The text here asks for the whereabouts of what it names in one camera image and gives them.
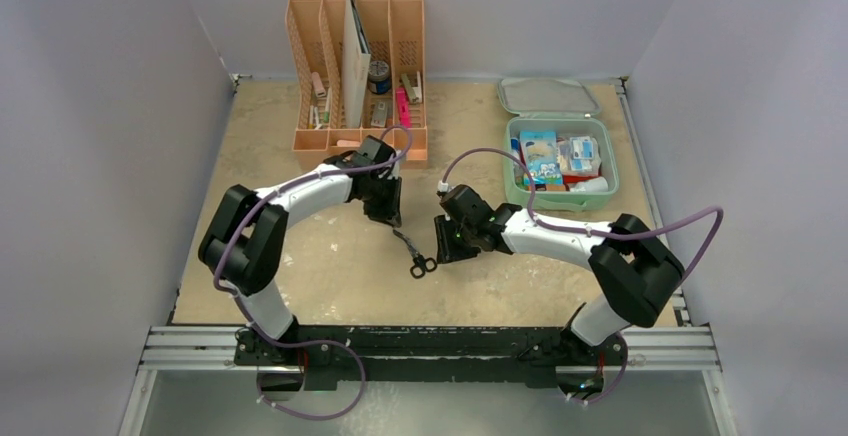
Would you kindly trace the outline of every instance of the scissor handle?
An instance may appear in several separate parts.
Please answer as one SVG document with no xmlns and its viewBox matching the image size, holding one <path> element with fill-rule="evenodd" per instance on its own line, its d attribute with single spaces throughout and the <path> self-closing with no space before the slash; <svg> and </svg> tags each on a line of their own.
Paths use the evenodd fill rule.
<svg viewBox="0 0 848 436">
<path fill-rule="evenodd" d="M 432 273 L 439 266 L 433 258 L 425 258 L 420 253 L 412 257 L 412 267 L 409 274 L 415 279 L 421 279 L 427 273 Z"/>
<path fill-rule="evenodd" d="M 427 274 L 427 268 L 425 268 L 424 266 L 415 265 L 409 268 L 409 274 L 411 274 L 412 277 L 415 279 L 421 279 L 424 277 L 425 274 Z"/>
<path fill-rule="evenodd" d="M 426 269 L 428 273 L 432 273 L 438 267 L 439 267 L 439 265 L 436 264 L 435 259 L 427 258 L 427 259 L 424 260 L 424 269 Z"/>
</svg>

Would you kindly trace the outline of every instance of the open lid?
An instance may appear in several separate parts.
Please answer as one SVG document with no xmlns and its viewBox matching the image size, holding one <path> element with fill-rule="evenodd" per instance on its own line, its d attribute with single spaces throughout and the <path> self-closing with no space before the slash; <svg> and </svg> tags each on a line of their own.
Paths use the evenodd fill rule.
<svg viewBox="0 0 848 436">
<path fill-rule="evenodd" d="M 601 112 L 589 88 L 570 79 L 506 78 L 498 83 L 498 98 L 507 111 L 519 116 L 545 113 L 538 115 L 582 118 Z"/>
</svg>

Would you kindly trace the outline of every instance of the white tube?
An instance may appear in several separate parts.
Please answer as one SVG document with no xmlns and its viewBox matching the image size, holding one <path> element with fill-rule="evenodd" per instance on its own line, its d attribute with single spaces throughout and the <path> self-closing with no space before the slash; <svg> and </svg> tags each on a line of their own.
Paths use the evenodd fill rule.
<svg viewBox="0 0 848 436">
<path fill-rule="evenodd" d="M 280 339 L 294 320 L 274 280 L 258 293 L 250 296 L 239 294 L 239 298 L 259 329 L 274 339 Z"/>
<path fill-rule="evenodd" d="M 537 215 L 539 220 L 561 226 L 583 226 L 599 231 L 609 231 L 609 223 L 582 223 L 568 219 Z M 510 251 L 516 254 L 538 254 L 552 259 L 571 263 L 591 270 L 589 256 L 592 246 L 604 242 L 600 236 L 564 233 L 545 229 L 537 225 L 526 209 L 516 212 L 509 218 L 503 233 L 503 240 Z"/>
<path fill-rule="evenodd" d="M 319 164 L 318 167 L 311 173 L 323 174 L 338 170 L 339 168 L 332 164 Z M 260 198 L 264 198 L 268 195 L 268 193 L 276 191 L 277 188 L 283 184 L 286 183 L 271 186 L 269 188 L 259 188 L 256 190 L 256 195 Z M 286 229 L 288 229 L 319 211 L 327 209 L 330 206 L 343 204 L 350 196 L 350 189 L 352 186 L 353 179 L 346 174 L 322 176 L 319 179 L 309 181 L 289 189 L 280 196 L 269 201 L 268 204 L 278 204 L 288 211 L 289 220 L 286 225 Z"/>
<path fill-rule="evenodd" d="M 601 294 L 577 313 L 571 323 L 571 332 L 584 343 L 597 346 L 629 325 L 612 310 L 607 298 Z"/>
</svg>

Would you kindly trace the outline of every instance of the small item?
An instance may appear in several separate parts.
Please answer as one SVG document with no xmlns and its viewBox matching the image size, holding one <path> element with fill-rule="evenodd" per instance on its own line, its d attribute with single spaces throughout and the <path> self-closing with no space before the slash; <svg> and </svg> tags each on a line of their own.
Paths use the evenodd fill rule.
<svg viewBox="0 0 848 436">
<path fill-rule="evenodd" d="M 418 99 L 419 102 L 421 102 L 423 101 L 424 94 L 424 90 L 421 88 L 421 71 L 416 71 L 415 75 L 415 87 L 412 88 L 412 90 L 415 91 L 415 97 Z"/>
<path fill-rule="evenodd" d="M 570 142 L 573 159 L 593 159 L 595 157 L 595 144 L 589 136 L 570 138 Z"/>
<path fill-rule="evenodd" d="M 340 148 L 358 148 L 362 143 L 351 139 L 340 139 L 336 141 L 336 146 Z"/>
<path fill-rule="evenodd" d="M 557 138 L 557 146 L 559 147 L 557 160 L 563 178 L 569 179 L 576 176 L 591 179 L 601 175 L 601 155 L 595 138 L 562 135 Z"/>
<path fill-rule="evenodd" d="M 409 117 L 409 99 L 406 97 L 406 91 L 403 88 L 395 90 L 395 96 L 398 103 L 398 119 L 404 128 L 412 126 L 412 120 Z"/>
<path fill-rule="evenodd" d="M 312 104 L 309 106 L 309 120 L 312 123 L 312 126 L 318 124 L 318 121 L 313 119 L 315 117 L 315 109 L 318 108 L 318 96 L 315 96 L 315 93 L 312 93 Z"/>
<path fill-rule="evenodd" d="M 312 73 L 312 91 L 319 98 L 327 95 L 327 92 L 324 91 L 324 83 L 321 82 L 321 75 L 318 73 Z"/>
<path fill-rule="evenodd" d="M 377 101 L 374 104 L 374 112 L 371 114 L 372 128 L 385 128 L 386 120 L 389 119 L 389 103 L 387 101 Z"/>
<path fill-rule="evenodd" d="M 400 75 L 400 80 L 403 83 L 403 89 L 406 90 L 406 95 L 409 98 L 409 102 L 413 104 L 420 103 L 421 101 L 415 96 L 415 87 L 412 86 L 412 83 L 409 82 L 409 76 L 405 74 Z"/>
<path fill-rule="evenodd" d="M 601 176 L 582 183 L 569 184 L 568 190 L 572 193 L 604 193 L 609 191 L 609 182 L 607 178 Z"/>
<path fill-rule="evenodd" d="M 392 74 L 389 64 L 375 59 L 368 66 L 368 91 L 374 94 L 386 94 L 392 89 Z"/>
<path fill-rule="evenodd" d="M 512 149 L 512 155 L 515 156 L 519 161 L 521 160 L 521 143 L 518 142 L 518 138 L 512 138 L 509 140 L 510 147 Z M 521 185 L 524 182 L 524 170 L 521 169 L 521 166 L 518 164 L 512 163 L 512 173 L 515 178 L 515 184 Z"/>
<path fill-rule="evenodd" d="M 577 184 L 582 183 L 583 181 L 589 181 L 590 179 L 595 179 L 597 176 L 573 176 L 570 174 L 562 175 L 562 182 L 565 184 Z"/>
<path fill-rule="evenodd" d="M 321 121 L 324 124 L 330 122 L 330 100 L 333 99 L 333 88 L 327 90 L 327 101 L 324 102 L 324 112 L 321 113 Z"/>
<path fill-rule="evenodd" d="M 521 131 L 518 135 L 521 152 L 527 162 L 527 169 L 533 177 L 533 182 L 545 185 L 561 185 L 562 171 L 557 162 L 556 133 L 553 131 Z M 529 186 L 531 181 L 523 176 L 524 184 Z"/>
<path fill-rule="evenodd" d="M 427 273 L 432 273 L 439 267 L 436 264 L 436 260 L 433 258 L 425 258 L 418 251 L 418 248 L 412 244 L 412 240 L 409 237 L 397 229 L 392 228 L 392 234 L 403 240 L 406 244 L 406 249 L 409 251 L 409 255 L 412 256 L 412 267 L 409 268 L 409 274 L 412 275 L 415 279 L 421 279 Z"/>
</svg>

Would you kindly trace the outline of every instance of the pink highlighter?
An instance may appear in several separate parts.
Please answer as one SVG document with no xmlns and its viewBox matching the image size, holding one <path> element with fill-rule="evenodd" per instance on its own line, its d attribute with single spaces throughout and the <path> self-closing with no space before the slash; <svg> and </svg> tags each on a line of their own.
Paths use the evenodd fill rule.
<svg viewBox="0 0 848 436">
<path fill-rule="evenodd" d="M 398 102 L 398 117 L 400 119 L 400 124 L 402 124 L 404 128 L 408 128 L 412 126 L 412 122 L 409 120 L 409 98 L 406 96 L 406 90 L 398 88 L 395 91 L 395 95 Z"/>
</svg>

